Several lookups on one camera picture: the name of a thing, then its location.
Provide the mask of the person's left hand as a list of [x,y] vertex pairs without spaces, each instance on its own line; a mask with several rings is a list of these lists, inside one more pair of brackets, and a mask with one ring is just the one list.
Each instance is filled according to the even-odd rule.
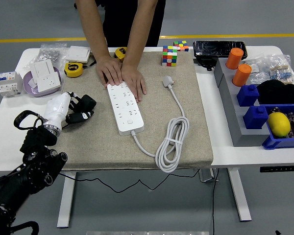
[[137,67],[123,63],[121,68],[122,79],[126,82],[133,93],[136,102],[142,101],[144,94],[147,94],[147,88],[142,74]]

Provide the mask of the person's right hand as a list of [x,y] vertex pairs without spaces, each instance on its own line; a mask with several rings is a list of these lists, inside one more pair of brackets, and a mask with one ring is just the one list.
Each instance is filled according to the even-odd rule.
[[96,57],[96,71],[104,87],[119,85],[123,82],[121,73],[121,63],[112,58],[109,54]]

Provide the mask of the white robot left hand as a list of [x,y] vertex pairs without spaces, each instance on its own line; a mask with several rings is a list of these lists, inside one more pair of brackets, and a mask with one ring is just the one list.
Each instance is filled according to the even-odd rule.
[[79,97],[74,92],[65,92],[48,101],[43,126],[56,135],[62,131],[62,122],[68,125],[86,121],[94,114],[97,102],[89,95]]

